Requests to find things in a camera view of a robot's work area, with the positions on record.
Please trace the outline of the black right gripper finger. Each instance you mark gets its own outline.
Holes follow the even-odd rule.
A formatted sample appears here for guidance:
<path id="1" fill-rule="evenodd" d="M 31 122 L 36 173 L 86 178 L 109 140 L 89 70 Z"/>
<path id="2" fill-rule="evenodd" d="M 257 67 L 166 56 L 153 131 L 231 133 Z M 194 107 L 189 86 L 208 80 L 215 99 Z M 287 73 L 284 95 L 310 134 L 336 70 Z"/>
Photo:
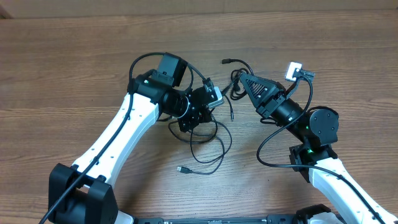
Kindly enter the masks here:
<path id="1" fill-rule="evenodd" d="M 247 93 L 277 93 L 280 91 L 279 84 L 270 79 L 243 73 L 239 80 Z"/>
<path id="2" fill-rule="evenodd" d="M 244 89 L 255 108 L 267 101 L 267 84 L 264 81 L 243 81 Z"/>

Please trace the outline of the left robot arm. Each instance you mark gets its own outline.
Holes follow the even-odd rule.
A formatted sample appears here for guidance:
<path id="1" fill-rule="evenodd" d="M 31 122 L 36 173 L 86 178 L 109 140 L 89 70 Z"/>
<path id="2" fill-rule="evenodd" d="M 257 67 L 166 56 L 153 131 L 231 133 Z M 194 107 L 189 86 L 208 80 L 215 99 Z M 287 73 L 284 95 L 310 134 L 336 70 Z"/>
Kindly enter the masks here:
<path id="1" fill-rule="evenodd" d="M 41 223 L 134 223 L 118 208 L 114 186 L 132 150 L 144 133 L 165 113 L 178 119 L 185 132 L 210 119 L 210 110 L 223 102 L 209 78 L 203 85 L 178 90 L 186 69 L 199 71 L 184 59 L 161 52 L 156 69 L 134 76 L 113 120 L 95 143 L 70 166 L 57 164 L 49 176 L 49 208 Z"/>

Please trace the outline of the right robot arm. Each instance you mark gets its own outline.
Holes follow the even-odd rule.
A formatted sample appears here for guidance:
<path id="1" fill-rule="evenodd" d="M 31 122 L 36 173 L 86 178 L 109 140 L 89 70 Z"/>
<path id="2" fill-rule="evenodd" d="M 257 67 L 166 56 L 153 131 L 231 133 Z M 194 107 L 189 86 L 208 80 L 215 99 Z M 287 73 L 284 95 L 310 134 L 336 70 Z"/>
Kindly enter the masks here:
<path id="1" fill-rule="evenodd" d="M 306 104 L 301 108 L 291 99 L 300 81 L 308 83 L 312 95 L 314 77 L 312 72 L 297 70 L 286 77 L 292 85 L 285 88 L 270 79 L 240 74 L 239 80 L 256 112 L 262 120 L 270 119 L 279 127 L 258 147 L 257 160 L 272 167 L 272 163 L 261 159 L 262 148 L 274 136 L 287 130 L 301 143 L 290 147 L 290 162 L 286 167 L 301 173 L 332 203 L 346 223 L 397 223 L 396 216 L 378 205 L 354 181 L 332 149 L 338 140 L 339 114 L 327 106 Z"/>

